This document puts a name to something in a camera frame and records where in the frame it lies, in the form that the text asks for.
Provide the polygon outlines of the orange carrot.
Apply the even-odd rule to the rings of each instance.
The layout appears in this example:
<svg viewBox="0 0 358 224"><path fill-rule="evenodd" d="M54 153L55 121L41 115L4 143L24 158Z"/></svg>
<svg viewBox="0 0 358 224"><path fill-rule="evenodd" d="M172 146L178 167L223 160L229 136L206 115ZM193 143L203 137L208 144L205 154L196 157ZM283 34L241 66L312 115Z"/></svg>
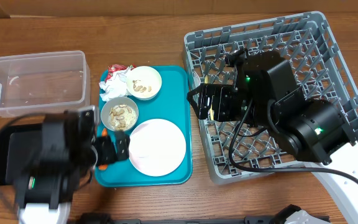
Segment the orange carrot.
<svg viewBox="0 0 358 224"><path fill-rule="evenodd" d="M108 131L107 131L106 128L104 128L104 129L102 130L101 137L102 137L102 139L101 139L101 145L104 146L104 143L106 142L106 138L108 137ZM99 169L99 170L106 170L107 167L108 167L108 165L102 164L102 165L100 165L100 166L98 167L98 169Z"/></svg>

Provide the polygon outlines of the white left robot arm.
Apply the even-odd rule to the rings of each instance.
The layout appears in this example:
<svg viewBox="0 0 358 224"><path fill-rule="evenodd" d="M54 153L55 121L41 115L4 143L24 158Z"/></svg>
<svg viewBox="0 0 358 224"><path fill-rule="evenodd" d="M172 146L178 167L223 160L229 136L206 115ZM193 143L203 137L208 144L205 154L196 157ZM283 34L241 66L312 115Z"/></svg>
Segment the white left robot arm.
<svg viewBox="0 0 358 224"><path fill-rule="evenodd" d="M66 223L81 178L101 165L129 158L130 137L98 137L92 108L46 114L41 147L14 179L20 223Z"/></svg>

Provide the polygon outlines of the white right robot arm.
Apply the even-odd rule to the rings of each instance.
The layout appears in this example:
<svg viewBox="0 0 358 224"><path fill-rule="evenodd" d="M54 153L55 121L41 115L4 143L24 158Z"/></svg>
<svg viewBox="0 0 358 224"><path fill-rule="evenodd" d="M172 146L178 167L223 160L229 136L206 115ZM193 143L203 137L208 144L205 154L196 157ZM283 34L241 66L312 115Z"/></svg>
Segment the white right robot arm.
<svg viewBox="0 0 358 224"><path fill-rule="evenodd" d="M306 98L290 62L276 51L236 50L225 63L237 71L232 85L202 83L188 93L197 117L268 132L303 163L300 172L322 183L346 221L358 223L358 142L341 111L330 101Z"/></svg>

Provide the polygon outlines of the yellow plastic utensil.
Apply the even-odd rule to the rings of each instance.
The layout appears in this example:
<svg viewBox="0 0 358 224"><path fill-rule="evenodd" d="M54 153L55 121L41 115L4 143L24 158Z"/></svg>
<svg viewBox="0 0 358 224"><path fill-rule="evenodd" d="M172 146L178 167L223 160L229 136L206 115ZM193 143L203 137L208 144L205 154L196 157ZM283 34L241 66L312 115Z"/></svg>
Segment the yellow plastic utensil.
<svg viewBox="0 0 358 224"><path fill-rule="evenodd" d="M204 77L204 83L205 84L208 84L209 83L209 75L205 75ZM213 109L212 109L212 106L210 106L210 109L209 109L209 120L210 121L214 121L214 112L213 112Z"/></svg>

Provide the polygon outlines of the white round plate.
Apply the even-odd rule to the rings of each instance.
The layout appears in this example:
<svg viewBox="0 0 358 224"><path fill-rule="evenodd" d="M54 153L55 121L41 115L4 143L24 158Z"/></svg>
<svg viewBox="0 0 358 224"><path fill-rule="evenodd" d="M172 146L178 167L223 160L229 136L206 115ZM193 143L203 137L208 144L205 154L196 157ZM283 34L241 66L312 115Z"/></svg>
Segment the white round plate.
<svg viewBox="0 0 358 224"><path fill-rule="evenodd" d="M130 135L129 160L142 174L161 177L176 170L186 154L180 128L166 119L150 119Z"/></svg>

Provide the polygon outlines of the white plastic fork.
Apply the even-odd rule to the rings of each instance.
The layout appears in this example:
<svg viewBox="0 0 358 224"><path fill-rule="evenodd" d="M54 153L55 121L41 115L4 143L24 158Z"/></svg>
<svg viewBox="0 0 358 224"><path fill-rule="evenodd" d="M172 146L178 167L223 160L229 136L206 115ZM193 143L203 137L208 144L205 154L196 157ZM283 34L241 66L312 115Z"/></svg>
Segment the white plastic fork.
<svg viewBox="0 0 358 224"><path fill-rule="evenodd" d="M193 81L194 81L194 88L200 86L201 80L200 80L199 75L196 72L192 72L192 76L193 76Z"/></svg>

